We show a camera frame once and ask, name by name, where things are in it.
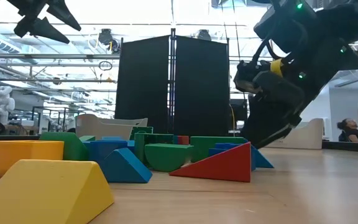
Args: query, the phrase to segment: woman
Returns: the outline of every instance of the woman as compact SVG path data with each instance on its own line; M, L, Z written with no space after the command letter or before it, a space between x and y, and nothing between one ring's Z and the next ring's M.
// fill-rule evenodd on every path
M358 125L354 120L346 118L337 127L342 130L339 141L358 142Z

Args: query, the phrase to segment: yellow foam block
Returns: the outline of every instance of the yellow foam block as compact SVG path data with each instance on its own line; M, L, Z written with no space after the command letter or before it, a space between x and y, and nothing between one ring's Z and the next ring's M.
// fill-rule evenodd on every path
M112 203L95 162L20 160L0 180L0 224L88 223Z
M20 159L63 159L63 141L0 141L0 177Z

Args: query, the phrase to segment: black partition panel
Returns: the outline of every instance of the black partition panel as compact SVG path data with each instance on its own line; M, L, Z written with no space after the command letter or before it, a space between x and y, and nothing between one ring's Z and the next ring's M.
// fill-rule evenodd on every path
M175 134L227 135L230 98L227 58L226 44L177 37Z
M148 118L156 133L168 126L168 38L126 42L118 72L116 119Z

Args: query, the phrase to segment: wooden floor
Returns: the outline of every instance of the wooden floor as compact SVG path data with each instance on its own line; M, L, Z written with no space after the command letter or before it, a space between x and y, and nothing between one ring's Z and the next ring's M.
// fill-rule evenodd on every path
M263 149L276 169L252 183L170 177L111 184L116 202L91 223L358 224L358 152Z

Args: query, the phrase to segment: red foam block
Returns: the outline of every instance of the red foam block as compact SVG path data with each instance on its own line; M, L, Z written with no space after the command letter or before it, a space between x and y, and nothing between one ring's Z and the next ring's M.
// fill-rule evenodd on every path
M251 181L251 146L246 143L175 170L169 175L214 180Z
M182 145L190 144L189 136L178 136L178 144L182 144Z

